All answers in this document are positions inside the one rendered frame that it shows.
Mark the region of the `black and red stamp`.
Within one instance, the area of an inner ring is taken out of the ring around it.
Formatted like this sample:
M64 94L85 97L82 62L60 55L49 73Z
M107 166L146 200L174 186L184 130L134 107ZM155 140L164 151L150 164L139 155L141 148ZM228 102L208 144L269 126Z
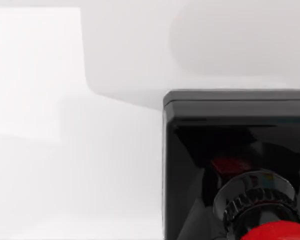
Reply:
M163 99L164 240L300 233L300 90L173 90Z

